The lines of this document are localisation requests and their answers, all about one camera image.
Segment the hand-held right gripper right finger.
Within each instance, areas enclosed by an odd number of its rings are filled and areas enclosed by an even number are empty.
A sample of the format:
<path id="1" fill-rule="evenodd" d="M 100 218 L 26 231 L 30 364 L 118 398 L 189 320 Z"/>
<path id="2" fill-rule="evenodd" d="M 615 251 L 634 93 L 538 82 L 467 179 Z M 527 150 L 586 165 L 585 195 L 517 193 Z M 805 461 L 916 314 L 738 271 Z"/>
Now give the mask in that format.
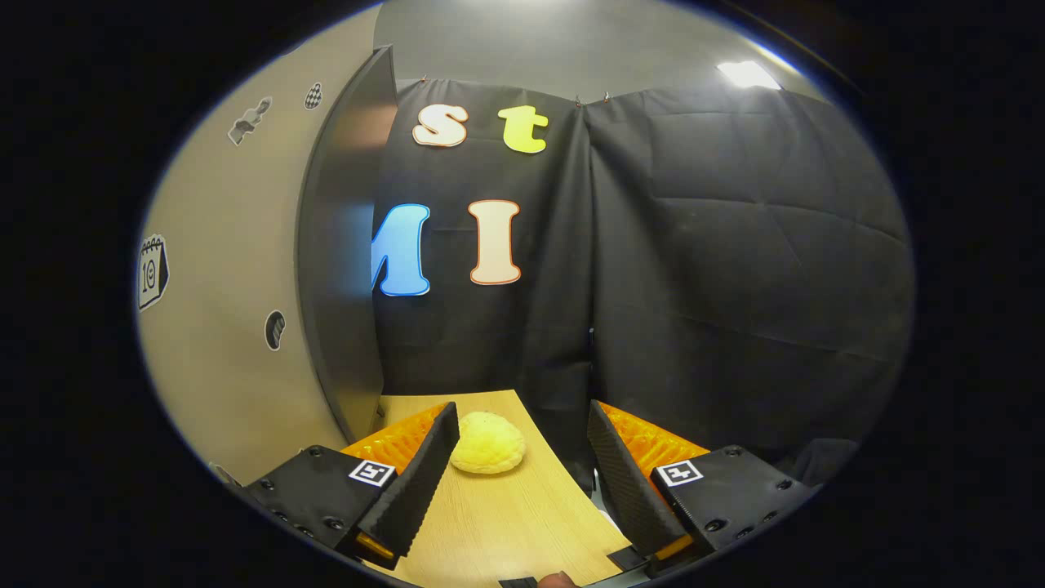
<path id="1" fill-rule="evenodd" d="M 815 492 L 738 444 L 712 451 L 597 399 L 587 440 L 625 552 L 652 577 L 730 550 Z"/>

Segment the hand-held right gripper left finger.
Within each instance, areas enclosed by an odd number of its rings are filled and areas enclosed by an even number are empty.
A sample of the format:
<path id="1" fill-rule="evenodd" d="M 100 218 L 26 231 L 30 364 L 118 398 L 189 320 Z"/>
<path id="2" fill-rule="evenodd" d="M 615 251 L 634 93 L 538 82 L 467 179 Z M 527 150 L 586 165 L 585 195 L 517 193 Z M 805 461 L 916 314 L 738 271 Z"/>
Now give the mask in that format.
<path id="1" fill-rule="evenodd" d="M 284 528 L 387 570 L 407 557 L 459 442 L 458 407 L 436 404 L 342 449 L 314 444 L 229 490 Z"/>

